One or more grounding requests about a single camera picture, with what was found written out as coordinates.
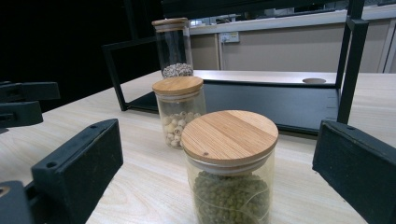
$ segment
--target black plastic bracket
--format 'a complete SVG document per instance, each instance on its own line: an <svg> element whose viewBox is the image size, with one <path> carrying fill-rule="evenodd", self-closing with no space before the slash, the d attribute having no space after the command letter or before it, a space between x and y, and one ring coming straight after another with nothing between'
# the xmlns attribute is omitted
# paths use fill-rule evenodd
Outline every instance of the black plastic bracket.
<svg viewBox="0 0 396 224"><path fill-rule="evenodd" d="M56 82L0 83L0 128L43 121L38 100L60 98Z"/></svg>
<svg viewBox="0 0 396 224"><path fill-rule="evenodd" d="M122 164L118 120L95 123L34 165L25 188L0 183L0 223L85 223Z"/></svg>
<svg viewBox="0 0 396 224"><path fill-rule="evenodd" d="M313 170L368 223L396 223L396 148L354 127L323 120Z"/></svg>

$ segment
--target table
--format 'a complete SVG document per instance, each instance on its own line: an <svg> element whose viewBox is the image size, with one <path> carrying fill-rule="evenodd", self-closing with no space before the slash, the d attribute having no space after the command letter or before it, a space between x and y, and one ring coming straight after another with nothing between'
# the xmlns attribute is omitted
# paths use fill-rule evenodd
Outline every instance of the table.
<svg viewBox="0 0 396 224"><path fill-rule="evenodd" d="M302 82L332 73L194 71L206 79ZM126 101L151 91L160 72L121 85ZM396 147L396 74L360 74L349 124ZM159 115L120 111L109 89L43 114L44 122L0 134L0 182L32 181L30 167L89 125L118 119L124 164L88 223L196 223L182 150L163 140ZM272 223L366 223L312 170L316 139L282 133L276 145Z"/></svg>

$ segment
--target glass storage jar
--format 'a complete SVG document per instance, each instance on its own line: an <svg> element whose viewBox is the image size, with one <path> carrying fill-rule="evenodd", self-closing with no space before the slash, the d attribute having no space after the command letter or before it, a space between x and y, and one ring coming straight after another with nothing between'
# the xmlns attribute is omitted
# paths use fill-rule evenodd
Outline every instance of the glass storage jar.
<svg viewBox="0 0 396 224"><path fill-rule="evenodd" d="M200 77L172 77L152 85L157 97L165 143L181 148L180 136L193 119L206 113L204 81Z"/></svg>
<svg viewBox="0 0 396 224"><path fill-rule="evenodd" d="M163 78L193 75L189 20L153 21Z"/></svg>
<svg viewBox="0 0 396 224"><path fill-rule="evenodd" d="M277 137L271 120L240 110L186 127L181 141L200 223L270 223Z"/></svg>

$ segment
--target wooden lid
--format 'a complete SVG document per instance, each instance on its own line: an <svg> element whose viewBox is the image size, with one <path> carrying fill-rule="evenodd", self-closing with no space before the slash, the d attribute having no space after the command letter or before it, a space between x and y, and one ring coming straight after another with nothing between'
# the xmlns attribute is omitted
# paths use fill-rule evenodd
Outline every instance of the wooden lid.
<svg viewBox="0 0 396 224"><path fill-rule="evenodd" d="M203 85L200 77L169 77L154 83L152 89L160 95L182 95L198 91Z"/></svg>
<svg viewBox="0 0 396 224"><path fill-rule="evenodd" d="M183 130L181 141L185 152L196 161L239 166L269 155L277 137L277 127L265 116L225 110L194 119Z"/></svg>
<svg viewBox="0 0 396 224"><path fill-rule="evenodd" d="M187 18L174 18L174 19L166 19L166 20L161 20L161 21L152 21L151 24L153 26L158 26L158 25L184 23L187 21L188 21Z"/></svg>

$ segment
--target wall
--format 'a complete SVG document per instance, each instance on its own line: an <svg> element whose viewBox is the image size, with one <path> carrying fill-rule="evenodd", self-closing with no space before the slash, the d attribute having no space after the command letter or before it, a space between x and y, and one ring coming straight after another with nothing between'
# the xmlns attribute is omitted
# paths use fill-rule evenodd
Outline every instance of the wall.
<svg viewBox="0 0 396 224"><path fill-rule="evenodd" d="M361 72L378 71L388 31L389 20L370 21ZM219 60L225 70L335 72L343 32L343 23L242 31L239 43L219 45ZM196 38L204 42L203 37L193 35L194 47ZM206 38L207 42L212 42L213 36ZM192 49L192 52L199 51L203 50ZM198 65L194 64L194 68L214 68L210 62L200 61Z"/></svg>

